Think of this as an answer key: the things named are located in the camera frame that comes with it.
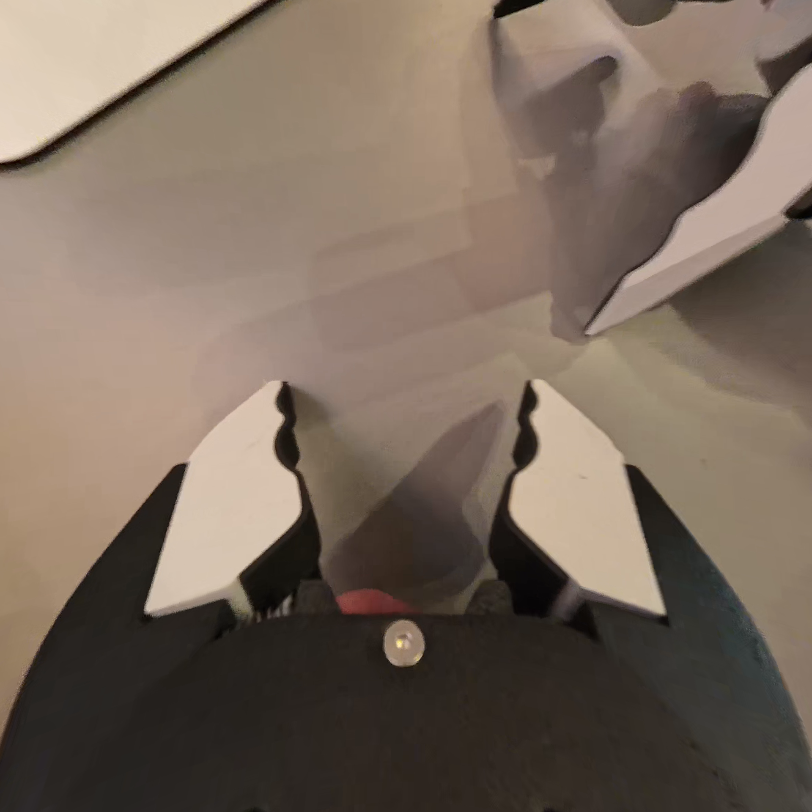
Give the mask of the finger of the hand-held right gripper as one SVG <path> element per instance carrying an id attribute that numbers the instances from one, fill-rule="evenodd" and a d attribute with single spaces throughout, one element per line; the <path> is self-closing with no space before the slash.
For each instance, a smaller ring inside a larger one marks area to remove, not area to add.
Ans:
<path id="1" fill-rule="evenodd" d="M 650 310 L 783 229 L 811 187 L 811 66 L 771 99 L 732 176 L 687 208 L 663 246 L 614 286 L 584 328 L 591 337 Z"/>

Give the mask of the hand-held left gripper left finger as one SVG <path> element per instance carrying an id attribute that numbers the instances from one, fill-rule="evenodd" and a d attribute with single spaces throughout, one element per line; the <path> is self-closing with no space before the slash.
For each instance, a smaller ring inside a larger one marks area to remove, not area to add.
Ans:
<path id="1" fill-rule="evenodd" d="M 167 616 L 224 601 L 238 619 L 273 614 L 320 577 L 321 539 L 299 472 L 292 391 L 270 381 L 188 458 L 145 601 Z"/>

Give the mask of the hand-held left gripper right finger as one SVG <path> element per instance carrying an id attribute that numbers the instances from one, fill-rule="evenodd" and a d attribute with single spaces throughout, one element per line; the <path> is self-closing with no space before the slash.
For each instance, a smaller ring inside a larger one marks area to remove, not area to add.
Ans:
<path id="1" fill-rule="evenodd" d="M 624 456 L 541 379 L 525 382 L 489 556 L 513 612 L 570 621 L 584 604 L 667 617 Z"/>

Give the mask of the person's left hand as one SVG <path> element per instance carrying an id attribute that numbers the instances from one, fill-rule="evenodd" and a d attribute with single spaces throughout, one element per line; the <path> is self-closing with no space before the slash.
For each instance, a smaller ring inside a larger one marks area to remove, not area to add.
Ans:
<path id="1" fill-rule="evenodd" d="M 421 614 L 421 611 L 391 594 L 380 590 L 350 590 L 336 597 L 340 612 L 345 615 L 405 615 Z"/>

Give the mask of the white rounded base board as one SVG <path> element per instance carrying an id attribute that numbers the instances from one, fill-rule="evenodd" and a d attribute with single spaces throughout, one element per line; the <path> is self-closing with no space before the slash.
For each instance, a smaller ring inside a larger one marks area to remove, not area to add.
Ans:
<path id="1" fill-rule="evenodd" d="M 261 5 L 2 1 L 2 164 L 42 151 Z"/>

